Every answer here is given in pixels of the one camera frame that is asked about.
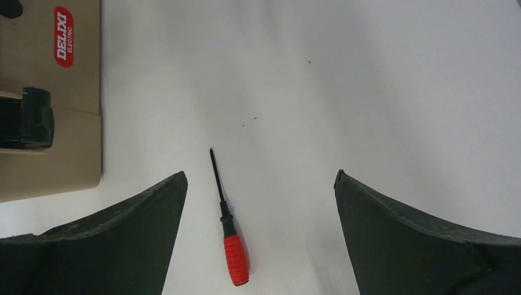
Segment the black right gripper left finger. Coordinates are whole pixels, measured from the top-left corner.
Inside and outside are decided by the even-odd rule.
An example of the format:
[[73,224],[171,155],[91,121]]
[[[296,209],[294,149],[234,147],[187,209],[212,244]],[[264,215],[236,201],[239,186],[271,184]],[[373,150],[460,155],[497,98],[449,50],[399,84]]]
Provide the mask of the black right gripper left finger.
[[188,182],[145,191],[39,234],[1,239],[2,294],[161,294]]

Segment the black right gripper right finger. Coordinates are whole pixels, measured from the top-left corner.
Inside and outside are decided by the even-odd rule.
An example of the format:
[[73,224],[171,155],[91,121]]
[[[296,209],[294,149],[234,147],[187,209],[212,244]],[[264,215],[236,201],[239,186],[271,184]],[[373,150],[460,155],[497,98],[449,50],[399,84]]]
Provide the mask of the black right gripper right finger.
[[361,294],[519,294],[520,239],[461,226],[339,170],[334,192]]

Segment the red black screwdriver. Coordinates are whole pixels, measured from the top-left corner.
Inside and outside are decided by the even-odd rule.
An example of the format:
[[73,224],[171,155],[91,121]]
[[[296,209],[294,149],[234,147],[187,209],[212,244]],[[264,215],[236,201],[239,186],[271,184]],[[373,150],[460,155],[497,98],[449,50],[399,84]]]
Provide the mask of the red black screwdriver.
[[241,238],[235,228],[233,215],[231,214],[227,202],[225,201],[219,170],[212,148],[210,148],[210,159],[213,166],[216,186],[219,194],[219,206],[221,211],[220,222],[222,224],[224,235],[224,254],[227,263],[227,270],[233,285],[241,286],[249,282],[248,261]]

